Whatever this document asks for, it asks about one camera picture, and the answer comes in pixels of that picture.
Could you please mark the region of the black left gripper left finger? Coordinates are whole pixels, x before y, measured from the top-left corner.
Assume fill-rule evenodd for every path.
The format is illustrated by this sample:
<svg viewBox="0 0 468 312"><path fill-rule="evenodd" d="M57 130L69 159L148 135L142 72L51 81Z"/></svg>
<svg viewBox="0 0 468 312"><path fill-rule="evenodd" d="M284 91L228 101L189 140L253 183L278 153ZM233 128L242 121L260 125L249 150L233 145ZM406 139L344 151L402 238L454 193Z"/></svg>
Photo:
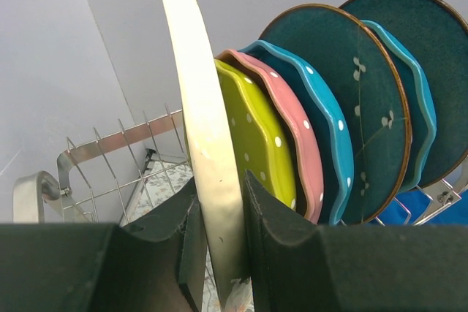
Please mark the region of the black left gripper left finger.
<svg viewBox="0 0 468 312"><path fill-rule="evenodd" d="M198 311L207 244L195 182L138 220L1 226L3 311Z"/></svg>

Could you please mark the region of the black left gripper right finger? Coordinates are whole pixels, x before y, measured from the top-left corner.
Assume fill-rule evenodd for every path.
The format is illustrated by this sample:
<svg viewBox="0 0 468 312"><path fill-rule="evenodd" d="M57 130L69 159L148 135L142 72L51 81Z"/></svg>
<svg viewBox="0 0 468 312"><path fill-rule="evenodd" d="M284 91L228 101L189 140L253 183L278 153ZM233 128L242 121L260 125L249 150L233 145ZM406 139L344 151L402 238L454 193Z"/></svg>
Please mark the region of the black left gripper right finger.
<svg viewBox="0 0 468 312"><path fill-rule="evenodd" d="M251 173L244 217L256 311L465 311L465 226L315 225Z"/></svg>

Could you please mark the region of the cream round plate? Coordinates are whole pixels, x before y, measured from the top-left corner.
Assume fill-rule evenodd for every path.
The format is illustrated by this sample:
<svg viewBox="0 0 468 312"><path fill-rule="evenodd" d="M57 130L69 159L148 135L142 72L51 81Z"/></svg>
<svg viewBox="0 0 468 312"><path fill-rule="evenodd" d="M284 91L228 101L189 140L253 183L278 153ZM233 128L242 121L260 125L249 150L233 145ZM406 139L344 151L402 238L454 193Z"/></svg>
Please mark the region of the cream round plate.
<svg viewBox="0 0 468 312"><path fill-rule="evenodd" d="M162 0L211 266L222 311L252 298L241 185L230 127L197 0Z"/></svg>

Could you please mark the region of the green polka dot plate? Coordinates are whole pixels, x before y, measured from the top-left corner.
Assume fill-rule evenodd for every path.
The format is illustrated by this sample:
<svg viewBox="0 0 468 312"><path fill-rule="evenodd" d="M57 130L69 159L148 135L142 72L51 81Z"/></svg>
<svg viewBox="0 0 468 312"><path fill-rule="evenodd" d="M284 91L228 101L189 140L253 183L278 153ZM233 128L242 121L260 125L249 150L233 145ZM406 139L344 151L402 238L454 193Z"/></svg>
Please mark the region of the green polka dot plate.
<svg viewBox="0 0 468 312"><path fill-rule="evenodd" d="M251 171L270 194L294 210L294 166L270 99L250 76L219 59L215 65L240 180Z"/></svg>

